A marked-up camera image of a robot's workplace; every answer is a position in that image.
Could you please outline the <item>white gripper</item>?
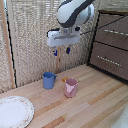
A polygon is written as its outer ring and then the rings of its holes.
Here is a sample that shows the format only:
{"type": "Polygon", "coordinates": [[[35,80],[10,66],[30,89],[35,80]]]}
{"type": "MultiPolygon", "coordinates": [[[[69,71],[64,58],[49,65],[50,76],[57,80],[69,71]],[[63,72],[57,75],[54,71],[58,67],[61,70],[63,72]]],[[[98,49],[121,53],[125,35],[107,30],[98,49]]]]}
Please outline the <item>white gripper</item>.
{"type": "MultiPolygon", "coordinates": [[[[47,32],[47,45],[49,47],[70,45],[78,43],[80,40],[80,30],[77,29],[53,29],[47,32]]],[[[67,47],[66,53],[70,54],[71,48],[67,47]]],[[[57,56],[57,49],[53,50],[53,55],[57,56]]]]}

